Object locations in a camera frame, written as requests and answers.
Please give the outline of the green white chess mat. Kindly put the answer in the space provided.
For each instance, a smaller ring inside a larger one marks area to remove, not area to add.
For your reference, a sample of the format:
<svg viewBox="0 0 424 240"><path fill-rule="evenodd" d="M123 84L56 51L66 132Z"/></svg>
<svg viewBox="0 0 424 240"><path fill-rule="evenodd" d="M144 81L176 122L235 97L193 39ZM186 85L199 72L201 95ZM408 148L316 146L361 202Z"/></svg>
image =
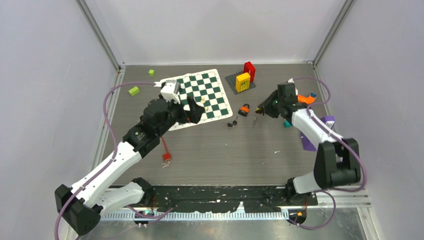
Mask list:
<svg viewBox="0 0 424 240"><path fill-rule="evenodd" d="M181 103L184 104L185 110L189 109L187 96L193 96L195 102L200 106L209 106L209 111L202 115L199 125L233 116L230 102L216 69L164 78L157 81L155 86L160 87L161 82L166 80L176 80L180 83L182 90L178 93L178 96Z"/></svg>

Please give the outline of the light green block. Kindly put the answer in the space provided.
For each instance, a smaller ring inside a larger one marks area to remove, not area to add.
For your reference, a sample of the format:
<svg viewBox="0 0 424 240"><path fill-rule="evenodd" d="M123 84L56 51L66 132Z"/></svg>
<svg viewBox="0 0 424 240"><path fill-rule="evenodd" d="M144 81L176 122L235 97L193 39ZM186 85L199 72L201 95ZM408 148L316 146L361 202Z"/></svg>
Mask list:
<svg viewBox="0 0 424 240"><path fill-rule="evenodd" d="M132 87L128 90L128 93L133 97L140 92L140 89L137 86Z"/></svg>

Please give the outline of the orange curved toy track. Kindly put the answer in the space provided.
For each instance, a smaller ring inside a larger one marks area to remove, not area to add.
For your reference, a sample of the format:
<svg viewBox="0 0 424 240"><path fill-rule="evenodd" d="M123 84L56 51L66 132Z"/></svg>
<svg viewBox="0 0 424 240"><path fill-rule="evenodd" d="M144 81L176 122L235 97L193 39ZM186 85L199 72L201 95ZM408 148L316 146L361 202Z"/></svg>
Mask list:
<svg viewBox="0 0 424 240"><path fill-rule="evenodd" d="M312 92L308 96L303 96L301 94L298 94L297 100L299 103L305 103L307 105L311 105L312 103L316 101L316 96L317 95Z"/></svg>

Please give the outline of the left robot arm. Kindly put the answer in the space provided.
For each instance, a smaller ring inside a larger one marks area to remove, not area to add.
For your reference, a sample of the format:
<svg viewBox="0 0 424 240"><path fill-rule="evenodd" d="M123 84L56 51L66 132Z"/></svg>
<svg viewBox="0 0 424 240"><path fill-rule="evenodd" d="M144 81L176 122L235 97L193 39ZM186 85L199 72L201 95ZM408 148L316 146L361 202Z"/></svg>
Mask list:
<svg viewBox="0 0 424 240"><path fill-rule="evenodd" d="M116 145L115 150L94 170L68 187L54 192L59 215L79 235L91 232L105 215L132 204L148 207L154 199L153 186L138 177L127 185L107 192L115 180L160 144L161 137L176 123L197 124L205 113L190 96L187 104L163 98L151 100Z"/></svg>

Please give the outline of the dark grey building baseplate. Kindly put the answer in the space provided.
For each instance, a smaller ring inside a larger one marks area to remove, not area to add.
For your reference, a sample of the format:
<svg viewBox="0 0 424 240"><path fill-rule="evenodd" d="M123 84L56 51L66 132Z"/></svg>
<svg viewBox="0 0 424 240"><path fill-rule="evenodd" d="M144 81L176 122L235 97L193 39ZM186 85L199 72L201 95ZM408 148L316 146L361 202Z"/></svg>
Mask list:
<svg viewBox="0 0 424 240"><path fill-rule="evenodd" d="M230 86L231 90L233 91L233 93L235 95L239 94L239 92L237 92L237 90L236 90L236 77L238 75L241 75L242 73L243 73L242 71L239 71L239 72L233 73L233 74L225 77L226 82L228 83L228 85ZM255 87L256 87L255 82L251 82L249 84L248 90L251 90Z"/></svg>

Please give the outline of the red building block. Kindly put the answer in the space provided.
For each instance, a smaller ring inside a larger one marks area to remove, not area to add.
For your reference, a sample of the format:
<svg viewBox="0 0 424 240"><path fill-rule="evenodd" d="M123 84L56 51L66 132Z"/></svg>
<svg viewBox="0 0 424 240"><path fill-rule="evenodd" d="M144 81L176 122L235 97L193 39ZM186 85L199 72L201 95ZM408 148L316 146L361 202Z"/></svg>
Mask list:
<svg viewBox="0 0 424 240"><path fill-rule="evenodd" d="M256 74L256 68L250 61L244 63L243 73L248 73L250 75L250 82L251 83L254 82L255 74Z"/></svg>

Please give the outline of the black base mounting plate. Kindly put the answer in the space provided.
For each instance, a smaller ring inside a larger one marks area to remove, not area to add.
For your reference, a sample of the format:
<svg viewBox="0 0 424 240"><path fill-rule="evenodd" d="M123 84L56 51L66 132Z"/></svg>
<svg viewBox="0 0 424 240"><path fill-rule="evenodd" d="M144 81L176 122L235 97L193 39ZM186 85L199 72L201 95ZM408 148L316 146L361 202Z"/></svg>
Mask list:
<svg viewBox="0 0 424 240"><path fill-rule="evenodd" d="M157 185L141 201L148 207L177 213L276 213L280 207L318 205L310 193L289 196L277 185Z"/></svg>

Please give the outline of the small green cube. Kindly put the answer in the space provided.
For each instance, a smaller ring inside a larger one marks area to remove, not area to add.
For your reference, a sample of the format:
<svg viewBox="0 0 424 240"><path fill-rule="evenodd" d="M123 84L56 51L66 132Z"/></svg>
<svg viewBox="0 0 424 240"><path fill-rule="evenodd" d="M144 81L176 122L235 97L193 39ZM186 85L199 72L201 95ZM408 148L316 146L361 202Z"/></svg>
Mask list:
<svg viewBox="0 0 424 240"><path fill-rule="evenodd" d="M148 71L148 74L149 74L151 77L153 77L153 76L156 74L156 72L155 72L155 70L154 70L154 69L150 69L150 70Z"/></svg>

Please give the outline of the yellow building block tower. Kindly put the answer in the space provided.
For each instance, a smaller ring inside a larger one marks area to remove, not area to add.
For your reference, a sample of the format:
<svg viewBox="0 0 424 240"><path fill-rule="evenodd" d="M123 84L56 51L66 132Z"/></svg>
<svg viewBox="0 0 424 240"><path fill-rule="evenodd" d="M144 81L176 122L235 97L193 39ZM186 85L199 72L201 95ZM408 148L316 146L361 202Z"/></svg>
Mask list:
<svg viewBox="0 0 424 240"><path fill-rule="evenodd" d="M250 88L251 76L248 72L239 74L235 78L235 90L237 93L244 92Z"/></svg>

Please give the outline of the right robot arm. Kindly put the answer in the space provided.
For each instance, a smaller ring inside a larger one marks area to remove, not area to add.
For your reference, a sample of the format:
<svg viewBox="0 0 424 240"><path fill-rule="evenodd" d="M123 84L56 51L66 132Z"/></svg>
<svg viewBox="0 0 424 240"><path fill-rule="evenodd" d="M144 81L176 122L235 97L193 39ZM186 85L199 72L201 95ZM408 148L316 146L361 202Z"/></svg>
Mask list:
<svg viewBox="0 0 424 240"><path fill-rule="evenodd" d="M299 101L294 83L279 84L255 112L284 118L316 149L313 170L287 180L283 195L291 205L299 205L313 192L361 181L358 142L344 138L320 121L309 104Z"/></svg>

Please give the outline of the purple white device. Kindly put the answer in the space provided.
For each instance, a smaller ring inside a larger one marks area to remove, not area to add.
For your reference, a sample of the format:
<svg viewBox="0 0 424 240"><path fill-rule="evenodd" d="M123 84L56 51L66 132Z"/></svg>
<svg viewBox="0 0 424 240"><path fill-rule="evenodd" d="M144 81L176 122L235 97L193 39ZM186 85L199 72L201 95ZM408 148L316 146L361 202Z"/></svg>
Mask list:
<svg viewBox="0 0 424 240"><path fill-rule="evenodd" d="M336 122L335 117L332 115L324 116L318 123L316 118L309 118L303 116L299 119L299 123L296 123L295 126L303 134L302 142L308 140L309 144L306 147L306 144L303 143L303 148L307 151L316 151L319 144L324 142L335 143L337 140L331 135L335 132L333 131L334 124Z"/></svg>

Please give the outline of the teal cube block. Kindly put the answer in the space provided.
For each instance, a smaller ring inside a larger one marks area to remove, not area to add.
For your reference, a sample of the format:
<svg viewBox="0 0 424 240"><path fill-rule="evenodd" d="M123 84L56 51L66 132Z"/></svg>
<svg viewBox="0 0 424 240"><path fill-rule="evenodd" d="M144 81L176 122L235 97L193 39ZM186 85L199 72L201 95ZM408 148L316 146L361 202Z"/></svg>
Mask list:
<svg viewBox="0 0 424 240"><path fill-rule="evenodd" d="M285 121L285 122L283 123L283 126L284 126L285 128L289 128L289 127L291 127L291 126L292 126L292 124L291 124L291 123L289 123L288 121Z"/></svg>

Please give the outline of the black keys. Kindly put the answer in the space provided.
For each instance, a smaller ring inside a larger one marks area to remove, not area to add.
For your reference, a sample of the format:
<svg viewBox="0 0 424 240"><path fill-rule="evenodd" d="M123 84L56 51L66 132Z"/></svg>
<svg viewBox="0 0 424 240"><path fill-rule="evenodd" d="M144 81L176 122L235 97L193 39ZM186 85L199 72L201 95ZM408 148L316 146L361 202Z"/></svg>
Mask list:
<svg viewBox="0 0 424 240"><path fill-rule="evenodd" d="M232 122L225 123L225 126L228 127L228 128L233 128L233 127L237 126L237 124L238 124L238 117L233 119Z"/></svg>

